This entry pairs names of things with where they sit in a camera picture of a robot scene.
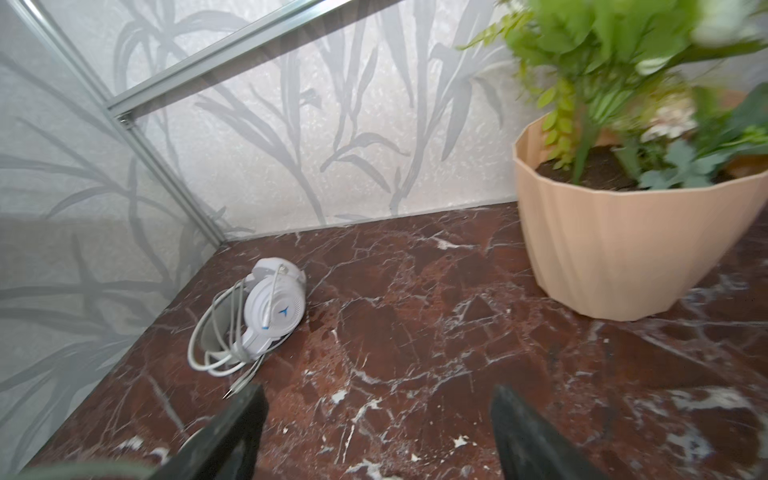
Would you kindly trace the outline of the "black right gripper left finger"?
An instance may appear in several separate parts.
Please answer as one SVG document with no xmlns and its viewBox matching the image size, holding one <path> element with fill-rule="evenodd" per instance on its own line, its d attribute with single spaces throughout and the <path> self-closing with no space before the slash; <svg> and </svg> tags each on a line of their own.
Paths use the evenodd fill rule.
<svg viewBox="0 0 768 480">
<path fill-rule="evenodd" d="M 246 386 L 151 477 L 251 480 L 268 411 L 264 388 Z"/>
</svg>

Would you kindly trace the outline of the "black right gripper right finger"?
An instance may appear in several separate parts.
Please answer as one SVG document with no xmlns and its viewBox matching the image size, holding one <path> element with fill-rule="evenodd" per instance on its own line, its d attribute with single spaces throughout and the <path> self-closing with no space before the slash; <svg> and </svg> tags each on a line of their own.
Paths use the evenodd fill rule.
<svg viewBox="0 0 768 480">
<path fill-rule="evenodd" d="M 513 388 L 494 387 L 490 417 L 505 479 L 606 477 Z"/>
</svg>

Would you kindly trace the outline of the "mint green over-ear headphones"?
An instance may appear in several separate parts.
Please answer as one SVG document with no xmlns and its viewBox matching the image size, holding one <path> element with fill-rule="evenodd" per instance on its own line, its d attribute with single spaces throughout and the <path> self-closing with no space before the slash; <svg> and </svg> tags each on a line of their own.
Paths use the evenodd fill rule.
<svg viewBox="0 0 768 480">
<path fill-rule="evenodd" d="M 84 462 L 60 462 L 35 466 L 22 470 L 13 479 L 55 480 L 107 478 L 147 479 L 157 468 L 155 466 L 124 460 L 90 460 Z"/>
</svg>

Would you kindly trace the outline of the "white over-ear headphones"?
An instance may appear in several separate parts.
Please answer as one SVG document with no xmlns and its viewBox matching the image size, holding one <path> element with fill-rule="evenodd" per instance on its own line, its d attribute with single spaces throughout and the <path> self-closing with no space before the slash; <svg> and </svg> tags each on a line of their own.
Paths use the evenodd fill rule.
<svg viewBox="0 0 768 480">
<path fill-rule="evenodd" d="M 297 329 L 306 307 L 306 274 L 292 262 L 262 258 L 219 292 L 198 320 L 187 348 L 190 367 L 214 377 L 262 361 Z"/>
</svg>

